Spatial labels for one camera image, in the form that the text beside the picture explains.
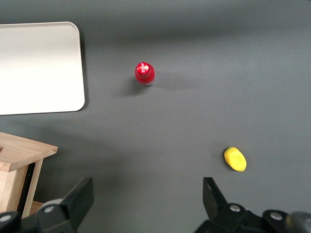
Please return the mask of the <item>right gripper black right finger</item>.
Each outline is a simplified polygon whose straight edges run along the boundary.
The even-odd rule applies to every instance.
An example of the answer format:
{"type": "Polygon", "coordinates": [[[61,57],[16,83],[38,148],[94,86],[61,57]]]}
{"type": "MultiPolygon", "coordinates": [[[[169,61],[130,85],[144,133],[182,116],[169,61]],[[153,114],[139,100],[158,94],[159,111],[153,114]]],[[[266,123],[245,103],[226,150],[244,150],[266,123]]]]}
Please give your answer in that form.
{"type": "Polygon", "coordinates": [[[203,205],[208,219],[197,233],[265,233],[262,218],[224,198],[212,177],[203,178],[203,205]]]}

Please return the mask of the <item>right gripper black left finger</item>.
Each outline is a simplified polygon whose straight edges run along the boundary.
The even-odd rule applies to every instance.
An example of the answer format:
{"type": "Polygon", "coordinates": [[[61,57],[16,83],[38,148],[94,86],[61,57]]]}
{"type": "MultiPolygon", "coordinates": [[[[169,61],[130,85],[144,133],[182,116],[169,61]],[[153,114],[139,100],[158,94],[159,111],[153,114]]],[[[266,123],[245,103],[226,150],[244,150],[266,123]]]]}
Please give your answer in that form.
{"type": "Polygon", "coordinates": [[[64,198],[48,201],[37,211],[38,232],[76,233],[93,203],[93,179],[82,178],[64,198]]]}

